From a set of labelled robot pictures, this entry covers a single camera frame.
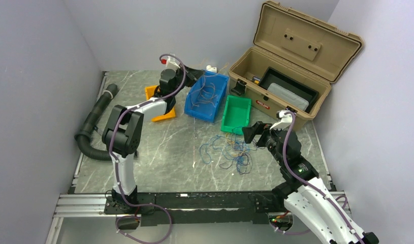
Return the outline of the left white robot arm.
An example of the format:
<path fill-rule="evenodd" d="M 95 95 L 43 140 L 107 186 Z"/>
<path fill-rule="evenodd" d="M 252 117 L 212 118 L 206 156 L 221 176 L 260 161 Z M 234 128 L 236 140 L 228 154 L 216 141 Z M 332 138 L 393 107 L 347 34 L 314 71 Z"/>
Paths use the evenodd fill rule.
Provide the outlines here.
<path fill-rule="evenodd" d="M 161 72 L 159 84 L 147 101 L 133 106 L 113 107 L 102 141 L 114 167 L 112 198 L 122 212 L 132 213 L 139 203 L 134 158 L 141 142 L 144 122 L 169 113 L 175 106 L 176 95 L 184 87 L 192 87 L 204 74 L 203 70 L 187 66 L 167 68 Z"/>

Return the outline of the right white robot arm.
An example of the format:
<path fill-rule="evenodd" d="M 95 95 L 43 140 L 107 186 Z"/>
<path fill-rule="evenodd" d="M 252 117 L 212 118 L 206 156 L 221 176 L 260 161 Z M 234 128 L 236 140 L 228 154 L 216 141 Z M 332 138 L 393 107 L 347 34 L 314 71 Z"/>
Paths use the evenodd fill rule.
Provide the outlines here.
<path fill-rule="evenodd" d="M 373 232 L 359 227 L 329 192 L 316 169 L 302 156 L 295 132 L 274 130 L 256 122 L 242 128 L 244 141 L 267 149 L 279 163 L 284 182 L 272 190 L 271 204 L 299 218 L 321 243 L 379 243 Z"/>

